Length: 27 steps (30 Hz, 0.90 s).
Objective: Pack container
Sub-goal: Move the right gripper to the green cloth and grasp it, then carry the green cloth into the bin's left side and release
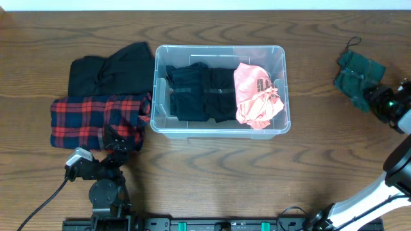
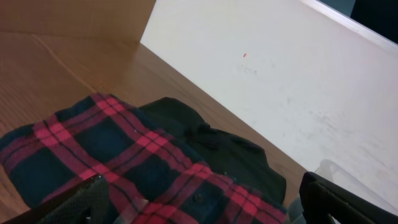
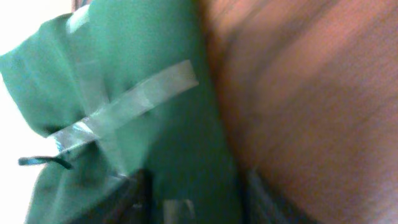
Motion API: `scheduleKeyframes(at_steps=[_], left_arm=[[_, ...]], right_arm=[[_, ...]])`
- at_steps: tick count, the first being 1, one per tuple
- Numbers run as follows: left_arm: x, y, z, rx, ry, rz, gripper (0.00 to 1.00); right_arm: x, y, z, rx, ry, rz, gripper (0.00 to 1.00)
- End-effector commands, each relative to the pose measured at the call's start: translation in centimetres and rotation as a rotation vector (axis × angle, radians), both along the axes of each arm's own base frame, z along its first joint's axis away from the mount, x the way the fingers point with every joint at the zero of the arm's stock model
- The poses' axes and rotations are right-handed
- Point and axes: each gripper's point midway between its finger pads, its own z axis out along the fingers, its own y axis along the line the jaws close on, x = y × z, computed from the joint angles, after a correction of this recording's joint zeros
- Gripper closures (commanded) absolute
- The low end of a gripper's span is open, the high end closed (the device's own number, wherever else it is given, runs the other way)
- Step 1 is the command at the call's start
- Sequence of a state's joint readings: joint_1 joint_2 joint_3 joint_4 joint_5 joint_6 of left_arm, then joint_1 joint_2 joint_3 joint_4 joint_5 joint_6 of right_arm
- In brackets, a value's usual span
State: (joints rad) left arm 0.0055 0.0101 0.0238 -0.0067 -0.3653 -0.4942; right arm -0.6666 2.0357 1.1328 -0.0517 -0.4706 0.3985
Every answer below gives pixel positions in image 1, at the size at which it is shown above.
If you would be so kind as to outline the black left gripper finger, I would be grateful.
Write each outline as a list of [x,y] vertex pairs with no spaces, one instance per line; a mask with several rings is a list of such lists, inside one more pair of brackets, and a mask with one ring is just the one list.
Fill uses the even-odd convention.
[[110,128],[105,126],[98,129],[98,142],[101,150],[108,150],[111,145]]
[[113,129],[109,124],[107,125],[107,148],[113,151],[128,151],[129,147],[125,139]]

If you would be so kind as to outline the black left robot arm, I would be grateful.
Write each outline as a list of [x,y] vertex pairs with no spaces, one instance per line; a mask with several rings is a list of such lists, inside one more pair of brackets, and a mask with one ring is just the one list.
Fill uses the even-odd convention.
[[132,149],[113,127],[103,129],[103,148],[111,152],[102,161],[82,160],[76,176],[83,180],[95,180],[89,190],[92,203],[91,228],[93,230],[131,230],[134,222],[126,180],[120,167],[129,161]]

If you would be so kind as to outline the pink t-shirt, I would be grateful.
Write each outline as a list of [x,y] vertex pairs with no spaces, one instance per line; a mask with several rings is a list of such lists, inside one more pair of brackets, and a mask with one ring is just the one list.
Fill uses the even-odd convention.
[[240,63],[234,71],[234,86],[236,119],[254,130],[266,128],[284,109],[279,89],[260,66]]

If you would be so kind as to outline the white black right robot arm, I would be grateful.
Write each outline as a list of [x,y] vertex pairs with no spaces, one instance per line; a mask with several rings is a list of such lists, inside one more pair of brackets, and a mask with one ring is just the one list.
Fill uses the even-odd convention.
[[382,85],[369,93],[369,99],[379,118],[393,122],[392,128],[407,137],[371,185],[328,205],[304,224],[304,230],[359,230],[392,210],[410,206],[410,81],[403,80],[397,92]]

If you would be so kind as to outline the black garment with tape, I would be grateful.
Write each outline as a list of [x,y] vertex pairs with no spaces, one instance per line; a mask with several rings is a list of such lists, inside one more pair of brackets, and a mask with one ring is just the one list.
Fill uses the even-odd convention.
[[217,123],[236,120],[234,69],[210,68],[202,71],[204,112]]

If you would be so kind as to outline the dark green garment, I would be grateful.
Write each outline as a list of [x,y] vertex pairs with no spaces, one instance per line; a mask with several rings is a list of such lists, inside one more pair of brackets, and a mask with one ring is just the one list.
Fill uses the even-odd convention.
[[333,83],[356,108],[370,112],[370,103],[366,100],[365,94],[380,84],[386,67],[349,49],[361,41],[361,37],[354,36],[347,42],[337,60],[340,70]]

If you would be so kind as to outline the dark navy garment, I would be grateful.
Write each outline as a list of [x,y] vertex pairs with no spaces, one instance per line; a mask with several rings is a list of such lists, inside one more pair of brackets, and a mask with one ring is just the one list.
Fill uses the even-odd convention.
[[202,101],[202,74],[207,68],[202,62],[179,68],[166,66],[168,81],[173,91],[170,95],[171,115],[175,115],[179,121],[205,122],[209,119]]

